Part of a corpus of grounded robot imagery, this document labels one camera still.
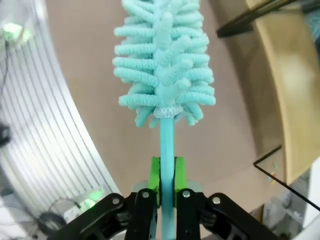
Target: black bracket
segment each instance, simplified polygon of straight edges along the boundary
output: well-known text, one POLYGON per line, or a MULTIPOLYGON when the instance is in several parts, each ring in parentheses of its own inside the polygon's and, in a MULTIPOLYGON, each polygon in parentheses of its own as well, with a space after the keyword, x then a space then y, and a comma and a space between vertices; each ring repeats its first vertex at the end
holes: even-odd
POLYGON ((156 197, 147 188, 127 198, 111 193, 47 240, 108 240, 124 230, 125 240, 149 240, 156 232, 156 197))
POLYGON ((232 37, 238 34, 253 31, 252 22, 271 12, 278 11, 280 8, 297 2, 298 0, 267 0, 257 4, 251 9, 246 10, 239 16, 232 19, 227 24, 220 27, 216 34, 218 38, 232 37))
POLYGON ((200 240, 200 224, 224 240, 279 240, 222 193, 206 197, 183 189, 177 194, 176 240, 200 240))

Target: striped surface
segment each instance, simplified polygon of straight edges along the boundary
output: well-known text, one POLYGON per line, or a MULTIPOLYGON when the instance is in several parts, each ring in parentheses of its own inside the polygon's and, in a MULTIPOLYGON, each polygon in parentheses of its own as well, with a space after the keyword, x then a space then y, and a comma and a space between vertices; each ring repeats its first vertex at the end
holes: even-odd
MULTIPOLYGON (((10 51, 0 102, 0 119, 12 131, 0 164, 35 215, 59 197, 102 185, 118 191, 72 100, 45 21, 36 30, 34 39, 10 51)), ((0 66, 3 76, 4 59, 0 66)))

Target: brush bristles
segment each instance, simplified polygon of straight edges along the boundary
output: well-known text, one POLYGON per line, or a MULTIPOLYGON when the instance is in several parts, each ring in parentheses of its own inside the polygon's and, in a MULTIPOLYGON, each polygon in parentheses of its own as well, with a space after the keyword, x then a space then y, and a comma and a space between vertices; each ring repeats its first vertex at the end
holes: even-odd
POLYGON ((153 113, 150 127, 159 118, 181 116, 193 126, 203 118, 199 105, 216 102, 199 0, 122 0, 122 5, 129 16, 114 30, 126 37, 115 47, 114 74, 133 86, 119 104, 136 110, 138 127, 153 113))

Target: screw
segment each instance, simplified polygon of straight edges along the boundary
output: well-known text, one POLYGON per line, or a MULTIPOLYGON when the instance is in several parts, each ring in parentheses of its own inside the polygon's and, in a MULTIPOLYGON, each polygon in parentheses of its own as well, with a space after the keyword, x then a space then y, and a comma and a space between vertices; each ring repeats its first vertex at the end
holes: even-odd
POLYGON ((114 199, 112 200, 112 203, 113 203, 114 205, 116 205, 116 204, 120 203, 120 200, 119 200, 118 198, 114 198, 114 199))
POLYGON ((214 204, 220 204, 220 203, 221 203, 221 200, 220 200, 219 197, 215 196, 215 197, 212 199, 212 202, 213 202, 214 204))
POLYGON ((189 191, 183 191, 182 196, 184 198, 189 198, 190 197, 190 192, 189 191))
POLYGON ((149 197, 149 193, 145 191, 144 193, 142 193, 142 197, 143 197, 143 198, 149 197))

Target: brush handle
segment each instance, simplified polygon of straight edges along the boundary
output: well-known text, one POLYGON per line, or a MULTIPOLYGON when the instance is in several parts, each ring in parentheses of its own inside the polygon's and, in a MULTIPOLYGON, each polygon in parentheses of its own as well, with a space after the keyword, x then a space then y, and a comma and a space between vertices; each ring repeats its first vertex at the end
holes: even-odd
POLYGON ((174 213, 175 120, 160 119, 161 233, 163 240, 176 239, 174 213))

